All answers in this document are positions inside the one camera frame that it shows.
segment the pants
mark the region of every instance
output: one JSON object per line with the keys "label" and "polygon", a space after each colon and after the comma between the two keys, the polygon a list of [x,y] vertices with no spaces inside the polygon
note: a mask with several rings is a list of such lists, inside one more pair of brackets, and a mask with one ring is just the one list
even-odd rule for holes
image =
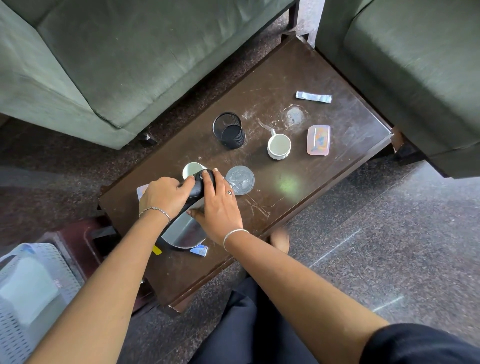
{"label": "pants", "polygon": [[318,364],[252,277],[232,291],[190,364]]}

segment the person's right arm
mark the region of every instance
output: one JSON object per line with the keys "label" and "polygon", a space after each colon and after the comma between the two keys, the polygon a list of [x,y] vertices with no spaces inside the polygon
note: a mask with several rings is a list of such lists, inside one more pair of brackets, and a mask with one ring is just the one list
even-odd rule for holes
{"label": "person's right arm", "polygon": [[[216,191],[204,174],[205,214],[193,211],[208,236],[224,237],[243,229],[235,195],[215,170]],[[332,286],[287,254],[238,231],[225,248],[262,287],[284,318],[321,363],[358,363],[370,337],[388,322]]]}

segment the sleeve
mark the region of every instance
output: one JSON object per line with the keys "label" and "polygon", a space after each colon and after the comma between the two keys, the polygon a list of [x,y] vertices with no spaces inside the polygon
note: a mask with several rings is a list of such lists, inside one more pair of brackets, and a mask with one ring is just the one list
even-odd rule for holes
{"label": "sleeve", "polygon": [[454,335],[424,325],[396,324],[373,334],[360,364],[480,364],[480,349]]}

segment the wooden table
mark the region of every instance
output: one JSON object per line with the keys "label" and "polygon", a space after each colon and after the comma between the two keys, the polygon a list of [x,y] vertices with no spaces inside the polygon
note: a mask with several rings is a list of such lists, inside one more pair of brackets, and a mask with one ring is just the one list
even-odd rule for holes
{"label": "wooden table", "polygon": [[[332,95],[333,101],[299,100],[297,91]],[[245,130],[246,141],[236,150],[225,149],[212,133],[213,121],[226,111],[239,115]],[[315,124],[332,127],[326,157],[306,152],[307,129]],[[285,160],[268,156],[268,128],[292,140]],[[138,218],[137,187],[162,176],[180,180],[183,167],[192,161],[218,168],[224,175],[230,168],[244,165],[255,174],[254,189],[237,197],[244,227],[264,238],[381,151],[390,138],[390,129],[352,87],[304,39],[289,37],[177,135],[115,182],[100,197],[100,206],[115,229],[125,235]],[[181,312],[193,293],[233,262],[232,256],[209,239],[205,245],[209,246],[206,257],[165,247],[161,247],[161,255],[151,255],[145,277],[161,306]]]}

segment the bangle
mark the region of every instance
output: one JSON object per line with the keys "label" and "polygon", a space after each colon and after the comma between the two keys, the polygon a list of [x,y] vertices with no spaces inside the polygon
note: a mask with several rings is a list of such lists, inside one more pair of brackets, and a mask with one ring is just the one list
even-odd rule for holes
{"label": "bangle", "polygon": [[140,218],[143,213],[147,210],[157,210],[157,211],[160,211],[162,214],[164,214],[167,218],[168,218],[168,223],[171,223],[172,222],[172,219],[170,218],[170,216],[168,216],[168,214],[163,211],[161,208],[158,208],[158,207],[153,207],[153,206],[150,206],[150,207],[147,207],[145,210],[143,210],[140,214],[138,214],[138,218]]}
{"label": "bangle", "polygon": [[224,248],[227,252],[228,252],[228,250],[227,250],[227,248],[225,247],[225,242],[227,241],[227,238],[228,238],[231,234],[233,234],[234,232],[237,232],[237,231],[245,231],[245,232],[248,232],[248,231],[246,231],[245,229],[236,229],[236,230],[232,230],[231,232],[229,232],[229,233],[225,236],[225,238],[223,239],[223,248]]}

